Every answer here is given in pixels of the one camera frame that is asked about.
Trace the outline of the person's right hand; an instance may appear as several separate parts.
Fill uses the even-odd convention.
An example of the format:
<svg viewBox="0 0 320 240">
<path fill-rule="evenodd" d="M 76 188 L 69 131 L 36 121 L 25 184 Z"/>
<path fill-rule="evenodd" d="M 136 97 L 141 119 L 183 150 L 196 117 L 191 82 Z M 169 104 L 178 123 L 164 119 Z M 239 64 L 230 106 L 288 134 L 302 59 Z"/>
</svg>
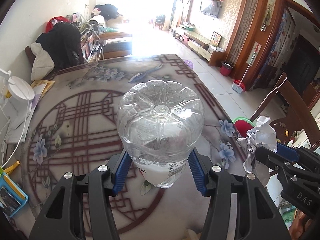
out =
<svg viewBox="0 0 320 240">
<path fill-rule="evenodd" d="M 310 219 L 305 213 L 300 210 L 296 210 L 295 218 L 289 227 L 289 234 L 292 240 L 299 239 L 304 232 L 311 225 L 312 219 Z"/>
</svg>

